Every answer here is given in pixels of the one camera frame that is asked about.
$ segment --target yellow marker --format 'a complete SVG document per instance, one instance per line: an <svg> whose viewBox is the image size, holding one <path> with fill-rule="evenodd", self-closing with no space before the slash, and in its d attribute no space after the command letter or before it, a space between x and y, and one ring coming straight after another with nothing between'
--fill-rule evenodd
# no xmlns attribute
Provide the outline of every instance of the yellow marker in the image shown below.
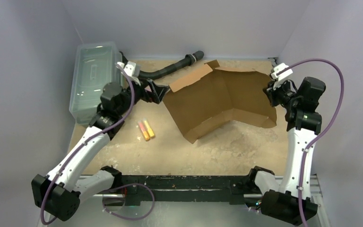
<svg viewBox="0 0 363 227"><path fill-rule="evenodd" d="M140 127L141 132L143 133L145 141L148 141L149 140L149 135L148 135L148 132L146 131L146 129L145 129L144 125L143 125L143 122L139 121L138 126Z"/></svg>
<svg viewBox="0 0 363 227"><path fill-rule="evenodd" d="M148 135L153 138L155 137L155 134L154 134L154 131L152 130L151 126L149 126L148 124L148 121L146 118L143 119L143 122L144 122L144 125L145 125L145 128L147 129L148 131Z"/></svg>

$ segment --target hose connector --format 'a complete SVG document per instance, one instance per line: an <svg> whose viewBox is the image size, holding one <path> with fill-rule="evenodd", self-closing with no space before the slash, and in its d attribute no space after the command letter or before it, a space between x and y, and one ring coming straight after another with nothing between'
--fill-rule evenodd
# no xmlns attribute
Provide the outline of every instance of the hose connector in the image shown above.
<svg viewBox="0 0 363 227"><path fill-rule="evenodd" d="M204 57L204 52L197 51L193 54L187 54L186 57L189 57L191 59L190 65L192 65Z"/></svg>

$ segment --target white bracket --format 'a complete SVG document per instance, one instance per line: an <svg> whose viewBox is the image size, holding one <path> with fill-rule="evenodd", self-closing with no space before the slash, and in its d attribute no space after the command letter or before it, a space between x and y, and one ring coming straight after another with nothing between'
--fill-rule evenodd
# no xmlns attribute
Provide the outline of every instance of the white bracket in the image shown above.
<svg viewBox="0 0 363 227"><path fill-rule="evenodd" d="M282 86L282 84L287 80L287 78L293 73L293 70L287 70L286 72L280 73L282 70L289 67L288 65L281 63L273 68L273 72L270 74L272 80L275 82L273 84L273 89Z"/></svg>
<svg viewBox="0 0 363 227"><path fill-rule="evenodd" d="M127 74L124 76L129 77L130 79L135 81L138 85L141 85L140 80L138 79L138 75L140 74L140 68L135 62L128 61L127 65L124 65L123 62L119 61L117 62L117 64L120 65Z"/></svg>

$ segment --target brown cardboard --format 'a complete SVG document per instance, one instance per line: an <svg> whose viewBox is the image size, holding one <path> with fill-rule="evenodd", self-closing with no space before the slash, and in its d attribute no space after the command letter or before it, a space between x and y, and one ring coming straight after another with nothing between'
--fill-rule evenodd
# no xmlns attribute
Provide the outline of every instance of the brown cardboard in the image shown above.
<svg viewBox="0 0 363 227"><path fill-rule="evenodd" d="M169 86L164 103L182 135L190 142L236 120L262 128L276 126L276 109L262 89L271 64L260 61L250 70L207 62Z"/></svg>

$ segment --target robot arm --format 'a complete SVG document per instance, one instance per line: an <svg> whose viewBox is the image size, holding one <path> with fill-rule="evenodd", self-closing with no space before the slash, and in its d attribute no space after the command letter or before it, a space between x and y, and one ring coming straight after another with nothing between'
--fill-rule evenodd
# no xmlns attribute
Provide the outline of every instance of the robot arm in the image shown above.
<svg viewBox="0 0 363 227"><path fill-rule="evenodd" d="M288 80L288 77L293 71L287 70L278 74L287 67L284 63L276 66L270 75L271 82L264 89L271 106L282 105L286 109L289 146L283 180L279 185L272 171L258 166L250 171L249 176L263 195L262 214L300 225L302 221L299 202L303 203L306 219L315 216L318 208L311 202L310 191L311 163L315 143L309 149L305 148L320 133L322 117L315 112L315 109L326 86L316 78L306 77L298 90L291 90L292 81ZM303 152L307 154L302 169ZM302 186L299 186L300 172L303 172ZM302 201L299 201L299 190L302 192Z"/></svg>
<svg viewBox="0 0 363 227"><path fill-rule="evenodd" d="M122 74L130 77L130 87L122 88L114 82L106 84L97 113L81 140L46 176L37 175L32 180L36 206L43 207L62 221L72 217L87 198L121 185L121 173L109 166L86 179L79 178L95 155L122 127L120 119L122 114L130 111L130 105L140 99L158 104L169 90L169 86L157 85L151 79L140 81L135 63L118 64L124 68Z"/></svg>

